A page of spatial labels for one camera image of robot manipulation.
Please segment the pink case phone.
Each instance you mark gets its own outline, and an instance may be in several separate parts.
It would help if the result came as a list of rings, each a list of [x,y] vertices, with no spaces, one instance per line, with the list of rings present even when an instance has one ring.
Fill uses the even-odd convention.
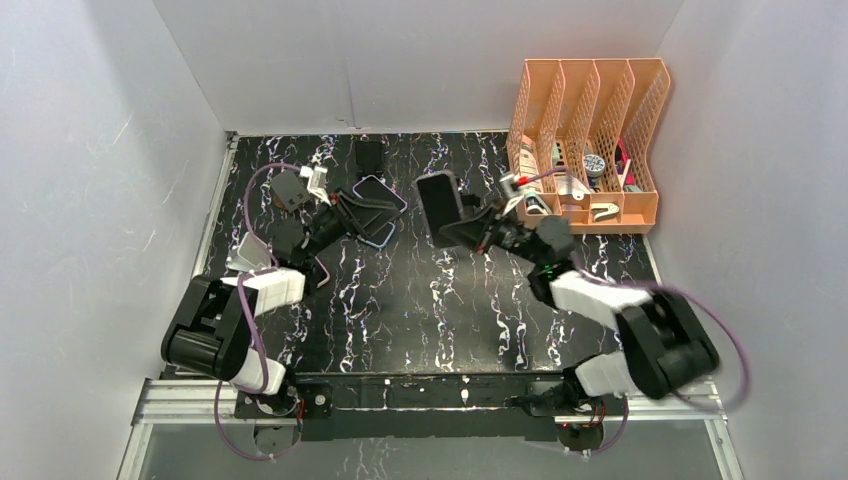
[[[414,185],[432,235],[436,235],[443,226],[461,220],[459,191],[451,171],[422,175]]]

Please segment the orange desk file organizer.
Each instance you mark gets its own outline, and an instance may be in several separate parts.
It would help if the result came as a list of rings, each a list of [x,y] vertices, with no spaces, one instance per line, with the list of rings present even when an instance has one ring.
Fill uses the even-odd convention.
[[[660,58],[527,59],[519,82],[516,105],[507,136],[511,173],[518,176],[519,150],[524,135],[540,173],[527,185],[552,210],[531,215],[524,200],[513,210],[530,226],[547,216],[566,218],[578,234],[646,234],[656,224],[659,193],[650,168],[654,132],[671,89],[671,76]],[[619,140],[631,158],[633,184],[619,183],[615,150]],[[559,144],[563,165],[554,168],[552,148]],[[602,177],[588,178],[585,154],[606,162]],[[582,201],[557,194],[555,175],[570,173],[593,192]],[[620,207],[615,219],[592,220],[592,203]]]

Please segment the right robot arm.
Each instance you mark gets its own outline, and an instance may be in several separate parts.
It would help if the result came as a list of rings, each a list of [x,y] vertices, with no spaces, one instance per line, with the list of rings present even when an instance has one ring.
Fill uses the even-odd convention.
[[[619,350],[565,368],[558,385],[512,397],[511,407],[587,414],[607,395],[641,393],[661,400],[721,365],[685,295],[659,284],[620,284],[587,273],[576,262],[571,225],[562,216],[528,227],[491,203],[439,232],[476,253],[498,247],[531,262],[527,279],[538,301],[618,335]]]

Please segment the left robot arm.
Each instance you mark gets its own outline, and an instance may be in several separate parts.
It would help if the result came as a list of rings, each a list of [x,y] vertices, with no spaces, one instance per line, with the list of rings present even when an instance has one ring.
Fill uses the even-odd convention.
[[[292,414],[303,402],[295,375],[268,355],[257,318],[319,289],[323,250],[344,237],[367,239],[399,215],[393,202],[338,189],[307,225],[279,225],[258,266],[236,276],[193,277],[162,339],[162,360],[228,384],[275,416]]]

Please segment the blue case phone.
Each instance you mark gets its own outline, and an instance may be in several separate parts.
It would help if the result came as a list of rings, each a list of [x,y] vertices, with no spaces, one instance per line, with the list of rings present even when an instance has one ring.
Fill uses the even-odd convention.
[[[388,222],[376,233],[363,240],[363,243],[377,250],[382,250],[389,244],[390,240],[394,236],[395,231],[395,223]]]

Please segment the purple case phone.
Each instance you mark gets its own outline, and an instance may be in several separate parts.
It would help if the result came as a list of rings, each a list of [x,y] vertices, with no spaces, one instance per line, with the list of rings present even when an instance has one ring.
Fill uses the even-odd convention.
[[[352,191],[362,199],[391,202],[401,214],[408,209],[408,203],[388,187],[382,179],[374,175],[360,179],[352,187]]]

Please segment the black folding phone stand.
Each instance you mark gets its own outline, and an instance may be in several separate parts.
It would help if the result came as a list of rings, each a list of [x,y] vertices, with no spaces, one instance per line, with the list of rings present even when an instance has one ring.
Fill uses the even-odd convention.
[[[357,176],[382,177],[384,174],[384,144],[381,141],[357,140],[354,142]]]

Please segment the dark wooden phone stand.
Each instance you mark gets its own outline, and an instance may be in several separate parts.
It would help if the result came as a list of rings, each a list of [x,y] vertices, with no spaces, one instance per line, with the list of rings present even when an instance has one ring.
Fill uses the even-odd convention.
[[[311,198],[300,177],[288,170],[271,178],[270,190],[273,204],[286,212],[298,210],[307,204]]]

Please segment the silver metal phone stand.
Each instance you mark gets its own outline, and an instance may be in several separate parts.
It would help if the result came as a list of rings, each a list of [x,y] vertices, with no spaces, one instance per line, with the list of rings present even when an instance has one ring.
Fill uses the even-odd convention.
[[[246,232],[226,257],[225,266],[229,270],[249,272],[262,270],[273,265],[269,246],[251,232]]]

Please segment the teal stapler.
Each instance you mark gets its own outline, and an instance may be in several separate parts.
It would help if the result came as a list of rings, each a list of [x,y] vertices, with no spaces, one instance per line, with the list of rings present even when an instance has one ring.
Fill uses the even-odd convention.
[[[531,215],[551,215],[552,210],[538,195],[527,195],[524,198],[525,211]]]

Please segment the white oval label pack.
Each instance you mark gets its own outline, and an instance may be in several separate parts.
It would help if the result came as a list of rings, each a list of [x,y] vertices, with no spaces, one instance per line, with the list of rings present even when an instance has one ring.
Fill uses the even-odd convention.
[[[523,145],[519,150],[518,176],[530,178],[539,173],[539,164],[532,148]]]

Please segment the round blue lid jar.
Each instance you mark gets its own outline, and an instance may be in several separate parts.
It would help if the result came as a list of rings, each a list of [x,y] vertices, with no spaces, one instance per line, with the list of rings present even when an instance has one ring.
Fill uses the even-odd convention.
[[[607,162],[597,154],[585,154],[583,156],[583,165],[588,178],[597,179],[603,176]]]

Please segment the white flat card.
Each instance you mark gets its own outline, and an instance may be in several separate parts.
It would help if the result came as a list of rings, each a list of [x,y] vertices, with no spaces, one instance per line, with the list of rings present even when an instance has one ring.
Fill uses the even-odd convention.
[[[627,185],[628,178],[630,177],[630,169],[631,169],[631,160],[623,159],[620,162],[620,170],[618,172],[619,183],[622,187]]]

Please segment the magenta notebook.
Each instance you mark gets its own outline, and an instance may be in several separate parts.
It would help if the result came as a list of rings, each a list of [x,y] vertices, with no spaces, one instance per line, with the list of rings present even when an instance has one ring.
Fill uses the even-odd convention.
[[[631,158],[624,148],[624,143],[619,140],[615,150],[616,171],[622,186],[632,185]]]

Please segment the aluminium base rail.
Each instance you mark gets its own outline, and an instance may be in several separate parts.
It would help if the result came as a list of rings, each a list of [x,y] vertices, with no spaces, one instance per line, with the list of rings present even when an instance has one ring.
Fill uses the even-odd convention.
[[[331,377],[302,432],[212,381],[143,389],[122,479],[739,479],[725,419],[677,400],[606,402],[603,447],[568,416],[503,406],[512,376]]]

